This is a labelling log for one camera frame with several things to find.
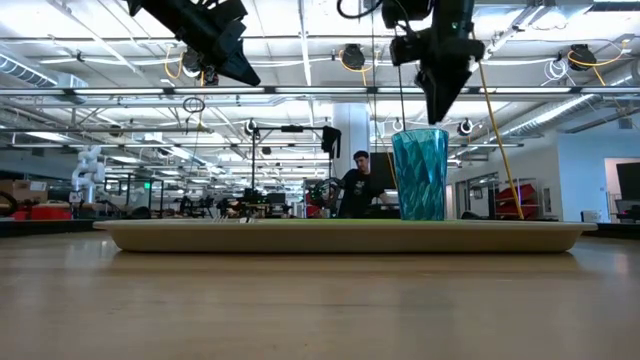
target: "tray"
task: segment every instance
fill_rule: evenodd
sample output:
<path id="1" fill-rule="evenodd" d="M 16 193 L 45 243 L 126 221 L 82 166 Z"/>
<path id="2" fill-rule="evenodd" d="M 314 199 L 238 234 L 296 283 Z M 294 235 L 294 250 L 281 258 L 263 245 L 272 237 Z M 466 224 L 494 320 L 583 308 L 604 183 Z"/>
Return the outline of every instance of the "tray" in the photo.
<path id="1" fill-rule="evenodd" d="M 563 252 L 595 224 L 518 221 L 206 219 L 96 222 L 122 250 L 232 253 Z"/>

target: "teal plastic cup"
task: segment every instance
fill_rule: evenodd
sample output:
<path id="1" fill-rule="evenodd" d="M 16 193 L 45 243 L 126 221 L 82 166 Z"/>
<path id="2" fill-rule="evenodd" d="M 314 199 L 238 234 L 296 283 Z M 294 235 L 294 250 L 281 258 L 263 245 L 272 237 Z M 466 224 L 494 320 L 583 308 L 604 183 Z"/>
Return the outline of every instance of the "teal plastic cup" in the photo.
<path id="1" fill-rule="evenodd" d="M 391 142 L 402 220 L 444 220 L 449 133 L 408 130 Z"/>

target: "table surface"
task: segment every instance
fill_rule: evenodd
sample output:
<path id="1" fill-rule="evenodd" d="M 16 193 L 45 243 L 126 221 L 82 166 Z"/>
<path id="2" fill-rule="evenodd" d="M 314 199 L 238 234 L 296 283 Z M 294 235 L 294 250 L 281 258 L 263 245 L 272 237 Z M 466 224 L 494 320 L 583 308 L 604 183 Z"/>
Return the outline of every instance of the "table surface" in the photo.
<path id="1" fill-rule="evenodd" d="M 640 242 L 558 255 L 160 255 L 0 239 L 5 359 L 637 359 Z"/>

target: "workbench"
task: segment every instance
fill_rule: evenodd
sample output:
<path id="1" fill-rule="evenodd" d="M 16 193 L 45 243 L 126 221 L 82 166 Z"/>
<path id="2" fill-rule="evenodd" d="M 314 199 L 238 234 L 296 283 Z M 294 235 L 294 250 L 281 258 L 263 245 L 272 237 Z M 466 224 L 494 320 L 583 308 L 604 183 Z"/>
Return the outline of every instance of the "workbench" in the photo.
<path id="1" fill-rule="evenodd" d="M 171 255 L 0 241 L 6 359 L 635 359 L 640 243 L 555 255 Z"/>

